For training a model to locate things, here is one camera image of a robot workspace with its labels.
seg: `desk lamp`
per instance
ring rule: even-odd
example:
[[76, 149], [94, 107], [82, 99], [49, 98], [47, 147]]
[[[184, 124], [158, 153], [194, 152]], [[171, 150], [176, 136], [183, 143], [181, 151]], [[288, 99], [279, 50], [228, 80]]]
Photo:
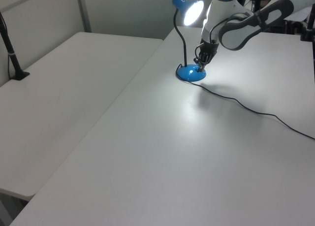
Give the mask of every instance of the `desk lamp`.
[[177, 28], [176, 25], [176, 16], [178, 11], [180, 11], [181, 16], [184, 20], [184, 25], [189, 26], [194, 23], [197, 18], [200, 16], [203, 10], [203, 1], [194, 1], [194, 0], [173, 0], [173, 5], [176, 7], [174, 14], [174, 28], [183, 40], [184, 44], [184, 62], [185, 65], [181, 66], [177, 70], [177, 76], [184, 81], [195, 82], [203, 79], [206, 76], [206, 71], [203, 70], [199, 72], [199, 66], [197, 65], [187, 65], [187, 52], [186, 52], [186, 42], [183, 35]]
[[18, 59], [15, 55], [12, 44], [10, 42], [10, 38], [8, 35], [8, 30], [6, 28], [4, 18], [2, 17], [1, 13], [0, 13], [0, 33], [1, 33], [2, 39], [4, 41], [4, 44], [6, 46], [6, 49], [8, 51], [8, 57], [11, 58], [12, 64], [13, 64], [14, 69], [15, 69], [15, 76], [10, 78], [10, 79], [21, 81], [23, 78], [27, 77], [30, 73], [24, 72], [20, 67]]

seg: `blue desk lamp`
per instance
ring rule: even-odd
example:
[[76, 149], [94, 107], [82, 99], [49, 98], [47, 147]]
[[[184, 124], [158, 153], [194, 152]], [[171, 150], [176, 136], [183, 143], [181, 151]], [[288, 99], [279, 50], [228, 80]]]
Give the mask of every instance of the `blue desk lamp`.
[[176, 74], [183, 81], [195, 82], [203, 79], [206, 76], [206, 71], [203, 70], [199, 72], [198, 65], [187, 65], [187, 51], [186, 51], [186, 42], [183, 35], [177, 28], [176, 25], [176, 16], [178, 11], [180, 11], [181, 16], [184, 20], [184, 25], [189, 26], [194, 23], [197, 18], [200, 16], [203, 10], [203, 1], [197, 0], [173, 0], [173, 5], [176, 7], [174, 14], [174, 28], [183, 40], [184, 44], [184, 62], [185, 65], [178, 68]]

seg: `table top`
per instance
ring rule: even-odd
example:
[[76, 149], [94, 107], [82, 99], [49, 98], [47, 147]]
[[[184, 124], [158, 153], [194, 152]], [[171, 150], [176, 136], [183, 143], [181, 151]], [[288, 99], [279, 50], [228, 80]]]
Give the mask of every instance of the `table top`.
[[29, 200], [162, 40], [78, 33], [0, 88], [0, 192]]
[[[188, 61], [201, 29], [180, 28]], [[173, 30], [13, 226], [309, 226], [315, 141], [176, 79]], [[315, 134], [312, 44], [219, 47], [200, 82]]]

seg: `black cable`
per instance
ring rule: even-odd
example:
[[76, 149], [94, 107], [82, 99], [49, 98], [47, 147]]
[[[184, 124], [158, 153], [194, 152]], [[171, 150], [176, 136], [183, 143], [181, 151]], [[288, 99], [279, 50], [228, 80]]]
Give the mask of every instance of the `black cable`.
[[11, 80], [11, 76], [10, 76], [10, 56], [8, 55], [8, 76], [9, 76], [9, 80]]
[[235, 100], [235, 101], [238, 102], [243, 108], [245, 108], [245, 109], [247, 109], [247, 110], [249, 110], [249, 111], [251, 111], [251, 112], [253, 112], [253, 113], [255, 113], [255, 114], [273, 116], [273, 117], [277, 118], [277, 119], [278, 119], [281, 123], [283, 123], [285, 126], [287, 126], [289, 129], [291, 129], [292, 131], [297, 132], [298, 134], [301, 134], [301, 135], [303, 135], [303, 136], [306, 136], [306, 137], [308, 137], [308, 138], [310, 138], [310, 139], [312, 139], [312, 140], [315, 140], [314, 137], [308, 136], [308, 135], [306, 135], [306, 134], [304, 134], [304, 133], [302, 133], [302, 132], [299, 132], [299, 131], [297, 131], [297, 130], [291, 128], [288, 124], [286, 124], [284, 121], [282, 121], [280, 118], [278, 118], [277, 115], [268, 114], [268, 113], [261, 113], [261, 112], [254, 111], [254, 110], [252, 110], [252, 109], [246, 107], [245, 105], [243, 105], [243, 104], [242, 104], [241, 102], [239, 102], [236, 98], [225, 97], [225, 96], [219, 95], [219, 94], [217, 94], [217, 93], [214, 93], [214, 92], [210, 91], [209, 89], [205, 88], [204, 86], [201, 86], [201, 85], [199, 85], [199, 84], [195, 84], [195, 83], [192, 83], [192, 82], [185, 81], [185, 80], [181, 79], [181, 78], [177, 75], [177, 70], [178, 70], [181, 66], [182, 66], [182, 65], [180, 64], [180, 65], [177, 67], [176, 72], [175, 72], [175, 75], [176, 75], [176, 77], [177, 77], [179, 80], [184, 81], [184, 82], [188, 82], [188, 83], [190, 83], [190, 84], [192, 84], [192, 85], [194, 85], [194, 86], [197, 86], [197, 87], [201, 87], [202, 89], [206, 90], [207, 92], [209, 92], [209, 93], [211, 93], [211, 94], [213, 94], [213, 95], [215, 95], [215, 96], [218, 96], [218, 97], [221, 97], [221, 98], [224, 98], [224, 99]]
[[[5, 31], [6, 33], [8, 33], [8, 28], [6, 27], [6, 23], [5, 20], [0, 12], [0, 19], [2, 20], [4, 27], [5, 27]], [[8, 76], [9, 76], [9, 80], [11, 80], [11, 76], [10, 76], [10, 56], [8, 55]]]
[[1, 20], [3, 21], [3, 24], [4, 24], [4, 27], [5, 27], [6, 33], [8, 33], [8, 28], [6, 27], [6, 23], [5, 23], [5, 20], [4, 20], [3, 16], [2, 16], [1, 12], [0, 12], [0, 18], [1, 18]]

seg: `wall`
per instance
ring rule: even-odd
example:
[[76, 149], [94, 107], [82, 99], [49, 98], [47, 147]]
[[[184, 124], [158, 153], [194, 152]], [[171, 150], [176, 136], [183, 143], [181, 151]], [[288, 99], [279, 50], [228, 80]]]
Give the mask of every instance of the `wall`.
[[[205, 15], [211, 0], [204, 1]], [[85, 5], [92, 32], [165, 39], [174, 28], [172, 0], [85, 0]]]
[[[18, 1], [23, 0], [0, 0], [0, 10], [22, 69], [84, 31], [78, 0], [27, 0], [14, 5]], [[7, 51], [1, 38], [0, 86], [7, 81]]]

